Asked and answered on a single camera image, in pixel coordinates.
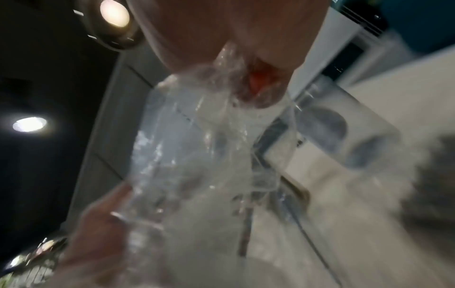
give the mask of glowing light bulb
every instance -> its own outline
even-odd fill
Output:
[[[129,23],[129,13],[125,6],[114,0],[104,0],[100,5],[101,15],[109,24],[125,27]]]
[[[13,124],[13,129],[19,132],[34,132],[46,126],[46,119],[39,117],[29,117],[17,120]]]

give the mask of recessed light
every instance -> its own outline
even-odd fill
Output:
[[[109,24],[123,28],[129,23],[129,13],[125,6],[114,0],[104,0],[100,5],[101,15]]]
[[[44,118],[28,117],[17,120],[13,124],[13,129],[18,132],[34,132],[44,128],[46,124],[47,121]]]

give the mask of round light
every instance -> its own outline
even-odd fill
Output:
[[[104,0],[100,5],[101,15],[109,24],[125,27],[129,23],[129,13],[125,6],[114,0]]]
[[[19,132],[34,132],[46,126],[46,119],[39,117],[29,117],[17,120],[13,124],[13,129]]]

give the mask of dark ceiling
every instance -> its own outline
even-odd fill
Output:
[[[69,0],[0,1],[0,263],[59,229],[117,53]],[[46,133],[8,120],[39,115]]]

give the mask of black ceiling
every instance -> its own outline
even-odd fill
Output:
[[[69,0],[0,1],[0,263],[65,220],[117,58],[78,17]],[[13,131],[22,114],[48,131]]]

